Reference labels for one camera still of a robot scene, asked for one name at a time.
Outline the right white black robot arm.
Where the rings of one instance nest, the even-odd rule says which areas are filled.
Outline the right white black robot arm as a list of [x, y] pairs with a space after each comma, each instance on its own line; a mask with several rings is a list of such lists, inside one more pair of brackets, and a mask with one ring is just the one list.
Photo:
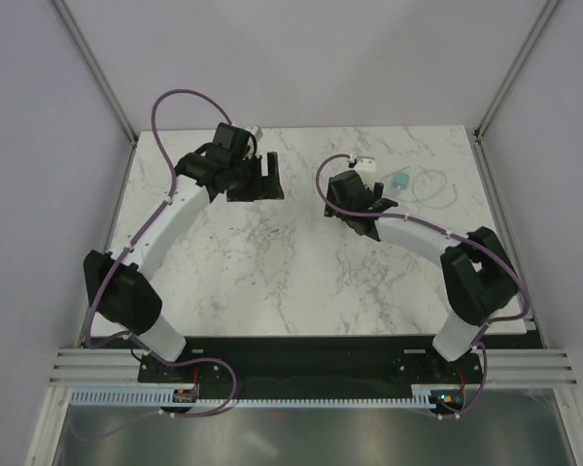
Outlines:
[[492, 229], [450, 233], [409, 215], [382, 196], [379, 183], [367, 187], [354, 170], [328, 179], [325, 215], [340, 218], [360, 236], [403, 248], [440, 268], [448, 314], [432, 341], [436, 351], [425, 360], [428, 375], [437, 382], [459, 373], [460, 358], [517, 294], [512, 264]]

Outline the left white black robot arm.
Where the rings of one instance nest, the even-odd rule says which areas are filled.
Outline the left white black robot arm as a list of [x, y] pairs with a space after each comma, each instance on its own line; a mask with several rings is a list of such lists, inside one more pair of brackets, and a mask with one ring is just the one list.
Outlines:
[[163, 316], [151, 281], [168, 250], [218, 196], [228, 202], [282, 200], [278, 154], [257, 152], [257, 136], [220, 123], [212, 141], [171, 164], [171, 183], [160, 204], [116, 250], [91, 250], [84, 260], [89, 311], [120, 327], [160, 359], [160, 371], [182, 382], [193, 371], [186, 339]]

